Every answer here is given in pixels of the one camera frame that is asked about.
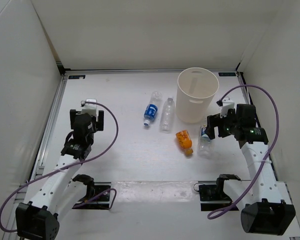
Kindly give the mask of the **white label lemon bottle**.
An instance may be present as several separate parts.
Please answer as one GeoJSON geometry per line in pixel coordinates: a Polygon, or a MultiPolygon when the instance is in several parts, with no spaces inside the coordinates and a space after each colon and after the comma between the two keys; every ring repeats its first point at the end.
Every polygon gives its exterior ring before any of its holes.
{"type": "Polygon", "coordinates": [[[206,134],[207,126],[206,120],[200,125],[197,153],[201,157],[210,158],[213,153],[213,141],[206,134]]]}

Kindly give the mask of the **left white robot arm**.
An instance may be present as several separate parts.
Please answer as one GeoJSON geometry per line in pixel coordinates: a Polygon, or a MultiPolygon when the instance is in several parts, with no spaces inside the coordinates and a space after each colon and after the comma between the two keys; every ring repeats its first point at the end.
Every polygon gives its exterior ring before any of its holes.
{"type": "Polygon", "coordinates": [[[70,110],[70,133],[66,136],[54,173],[39,191],[15,211],[17,235],[28,240],[54,240],[61,219],[79,201],[96,195],[94,178],[77,174],[89,156],[94,134],[104,129],[104,111],[84,106],[70,110]]]}

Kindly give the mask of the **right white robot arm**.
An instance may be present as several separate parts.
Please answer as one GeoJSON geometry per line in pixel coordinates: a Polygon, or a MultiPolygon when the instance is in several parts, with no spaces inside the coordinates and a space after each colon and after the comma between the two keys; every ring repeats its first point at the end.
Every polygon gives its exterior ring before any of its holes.
{"type": "Polygon", "coordinates": [[[295,207],[288,204],[278,189],[278,182],[269,157],[266,131],[257,127],[256,108],[251,104],[226,103],[221,112],[207,117],[207,136],[234,136],[245,158],[250,184],[245,187],[234,175],[227,175],[215,186],[220,200],[229,197],[232,204],[221,210],[240,210],[240,222],[246,233],[282,236],[296,216],[295,207]]]}

